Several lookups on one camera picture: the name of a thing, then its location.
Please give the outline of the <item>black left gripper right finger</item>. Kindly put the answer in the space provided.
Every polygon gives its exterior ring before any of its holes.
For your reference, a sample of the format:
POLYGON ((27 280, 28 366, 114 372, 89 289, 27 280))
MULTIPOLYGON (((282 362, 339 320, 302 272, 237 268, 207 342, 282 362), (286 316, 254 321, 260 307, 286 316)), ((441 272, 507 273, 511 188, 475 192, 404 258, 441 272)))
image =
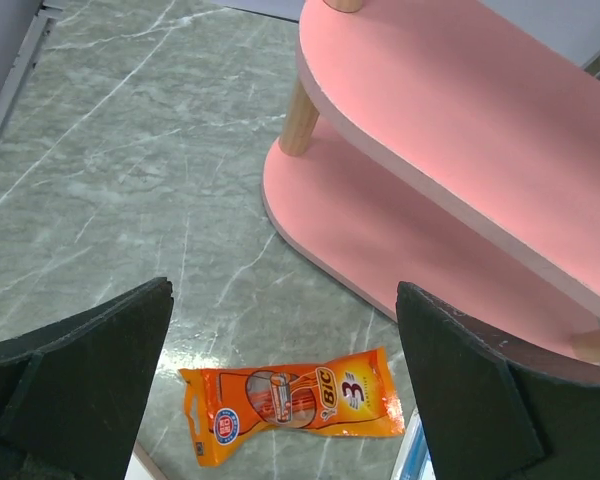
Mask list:
POLYGON ((529 343, 419 286, 402 348, 438 479, 600 479, 600 366, 529 343))

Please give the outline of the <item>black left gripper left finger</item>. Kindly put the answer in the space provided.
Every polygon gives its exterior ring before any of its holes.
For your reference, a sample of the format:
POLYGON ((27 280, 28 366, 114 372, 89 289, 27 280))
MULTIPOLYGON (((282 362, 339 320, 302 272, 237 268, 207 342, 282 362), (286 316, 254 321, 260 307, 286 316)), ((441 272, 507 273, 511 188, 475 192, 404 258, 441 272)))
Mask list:
POLYGON ((157 277, 0 341, 0 479, 30 459, 77 479, 124 478, 173 306, 157 277))

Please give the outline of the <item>blue boxed razor pack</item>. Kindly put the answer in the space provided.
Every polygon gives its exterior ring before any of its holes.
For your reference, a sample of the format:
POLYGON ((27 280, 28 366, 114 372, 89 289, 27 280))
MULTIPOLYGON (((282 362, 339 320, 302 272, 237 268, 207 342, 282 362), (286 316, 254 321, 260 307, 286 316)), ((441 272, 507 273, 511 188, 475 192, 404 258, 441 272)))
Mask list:
POLYGON ((394 464, 391 480, 435 480, 419 411, 415 408, 394 464))

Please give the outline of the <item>orange razor pack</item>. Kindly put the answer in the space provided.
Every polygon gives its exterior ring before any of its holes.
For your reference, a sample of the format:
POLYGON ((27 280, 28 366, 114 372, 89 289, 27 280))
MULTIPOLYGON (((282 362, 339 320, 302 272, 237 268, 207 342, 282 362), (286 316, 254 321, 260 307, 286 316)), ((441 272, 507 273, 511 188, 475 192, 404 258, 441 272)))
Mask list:
POLYGON ((386 351, 323 364, 182 369, 184 413, 202 467, 223 464, 254 435, 292 429, 338 437, 393 437, 405 431, 386 351))

